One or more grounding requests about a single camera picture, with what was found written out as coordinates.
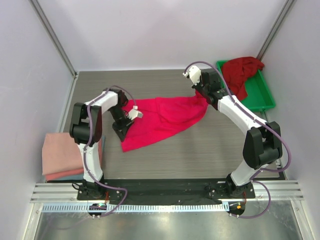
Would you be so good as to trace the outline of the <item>hot pink t shirt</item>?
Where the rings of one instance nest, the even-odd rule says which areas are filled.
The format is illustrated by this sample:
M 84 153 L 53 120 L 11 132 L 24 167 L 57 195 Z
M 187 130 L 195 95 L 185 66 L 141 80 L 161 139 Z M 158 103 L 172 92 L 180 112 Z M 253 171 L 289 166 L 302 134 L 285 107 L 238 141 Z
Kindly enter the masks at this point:
M 123 152 L 155 144 L 185 131 L 205 116 L 209 106 L 199 93 L 137 99 L 136 105 L 143 116 L 134 119 L 129 128 L 121 143 Z

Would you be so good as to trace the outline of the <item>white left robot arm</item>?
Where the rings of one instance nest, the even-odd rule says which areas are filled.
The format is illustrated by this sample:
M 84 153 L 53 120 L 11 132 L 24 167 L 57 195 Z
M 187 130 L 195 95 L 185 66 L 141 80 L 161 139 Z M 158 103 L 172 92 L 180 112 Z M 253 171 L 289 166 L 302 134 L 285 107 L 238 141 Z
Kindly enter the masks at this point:
M 99 155 L 99 142 L 103 134 L 103 114 L 111 113 L 112 129 L 123 142 L 135 118 L 142 113 L 136 103 L 129 112 L 123 110 L 129 100 L 128 92 L 119 86 L 112 86 L 100 95 L 85 103 L 77 102 L 72 109 L 69 135 L 76 143 L 83 163 L 81 185 L 75 185 L 78 200 L 101 200 L 108 189 L 118 191 L 117 187 L 106 187 Z

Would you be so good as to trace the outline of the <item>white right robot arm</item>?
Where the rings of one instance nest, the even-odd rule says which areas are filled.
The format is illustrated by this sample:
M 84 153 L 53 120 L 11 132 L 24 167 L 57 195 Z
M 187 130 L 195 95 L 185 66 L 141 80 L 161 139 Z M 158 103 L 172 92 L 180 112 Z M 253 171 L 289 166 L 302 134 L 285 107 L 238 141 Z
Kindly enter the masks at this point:
M 222 87 L 214 69 L 201 70 L 193 65 L 184 75 L 209 105 L 227 116 L 245 135 L 243 160 L 225 179 L 226 195 L 239 198 L 263 168 L 282 157 L 280 126 L 249 111 L 228 87 Z

